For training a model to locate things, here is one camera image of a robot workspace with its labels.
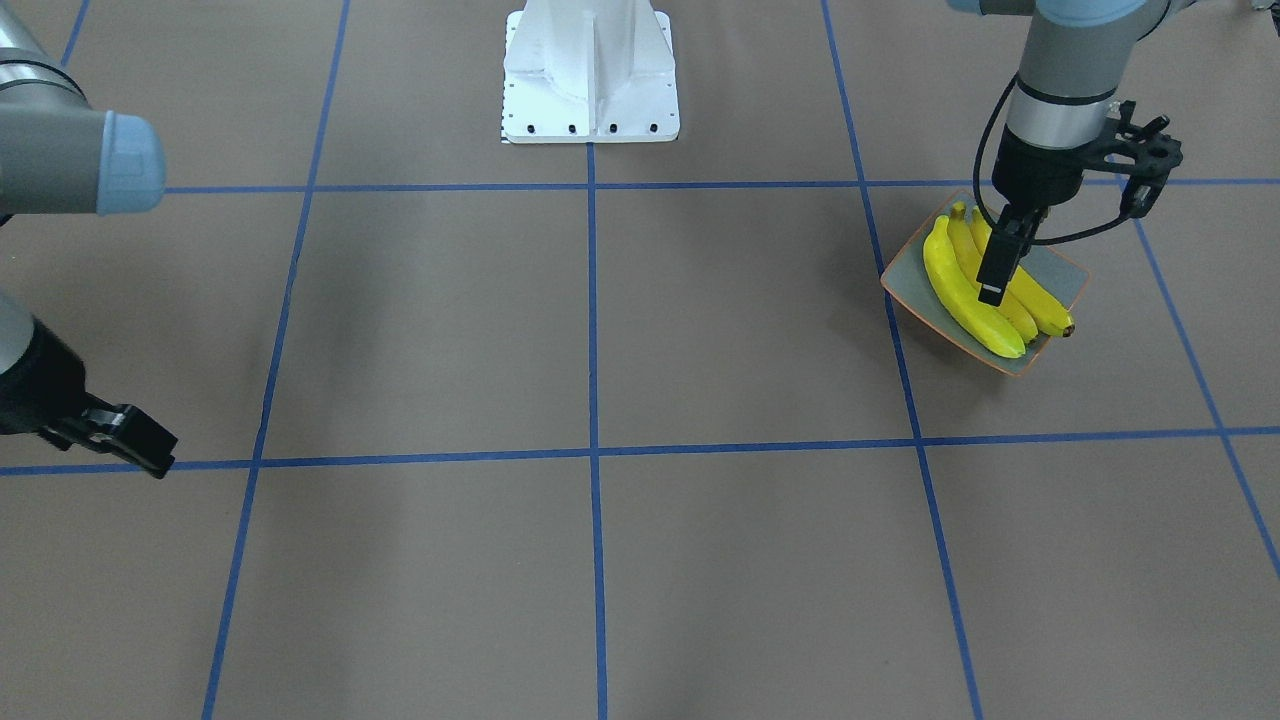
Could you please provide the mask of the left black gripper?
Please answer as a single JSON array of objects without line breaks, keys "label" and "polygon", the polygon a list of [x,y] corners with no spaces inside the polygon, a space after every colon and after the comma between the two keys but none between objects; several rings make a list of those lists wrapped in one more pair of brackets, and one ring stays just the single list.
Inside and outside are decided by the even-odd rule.
[{"label": "left black gripper", "polygon": [[989,227],[975,275],[980,302],[1001,305],[1019,263],[1037,246],[1037,234],[1051,208],[1075,197],[1084,170],[1082,147],[1043,149],[1010,129],[1001,133],[991,179],[1005,205],[993,222],[983,205],[975,208],[975,218],[987,220]]}]

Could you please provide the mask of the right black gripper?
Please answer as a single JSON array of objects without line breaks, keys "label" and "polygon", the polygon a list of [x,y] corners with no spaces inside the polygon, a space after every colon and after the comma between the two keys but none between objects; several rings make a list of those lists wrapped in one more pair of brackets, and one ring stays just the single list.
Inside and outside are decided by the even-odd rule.
[{"label": "right black gripper", "polygon": [[84,382],[81,357],[35,320],[27,348],[3,372],[1,434],[36,434],[60,451],[79,446],[163,479],[178,438],[134,405],[86,395]]}]

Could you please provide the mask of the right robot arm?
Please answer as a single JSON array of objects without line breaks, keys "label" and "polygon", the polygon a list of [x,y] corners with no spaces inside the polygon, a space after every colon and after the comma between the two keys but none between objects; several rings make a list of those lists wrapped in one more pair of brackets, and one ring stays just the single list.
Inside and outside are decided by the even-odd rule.
[{"label": "right robot arm", "polygon": [[[1,211],[143,213],[166,188],[166,158],[142,117],[100,111],[27,24],[1,6]],[[10,295],[1,297],[1,425],[118,457],[164,478],[177,438],[147,413],[86,388],[81,357]]]}]

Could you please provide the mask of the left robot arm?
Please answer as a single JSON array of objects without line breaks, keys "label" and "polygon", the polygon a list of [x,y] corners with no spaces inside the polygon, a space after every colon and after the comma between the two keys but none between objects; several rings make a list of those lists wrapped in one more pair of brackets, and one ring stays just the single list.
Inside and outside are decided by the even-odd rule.
[{"label": "left robot arm", "polygon": [[977,281],[978,299],[997,306],[1023,258],[1043,243],[1041,223],[1076,196],[1087,172],[1125,177],[1116,217],[1123,224],[1149,213],[1181,163],[1166,117],[1138,126],[1134,102],[1115,99],[1134,46],[1180,4],[954,1],[951,8],[1030,22],[1018,72],[992,113],[1005,120],[991,172],[1005,205],[989,222]]}]

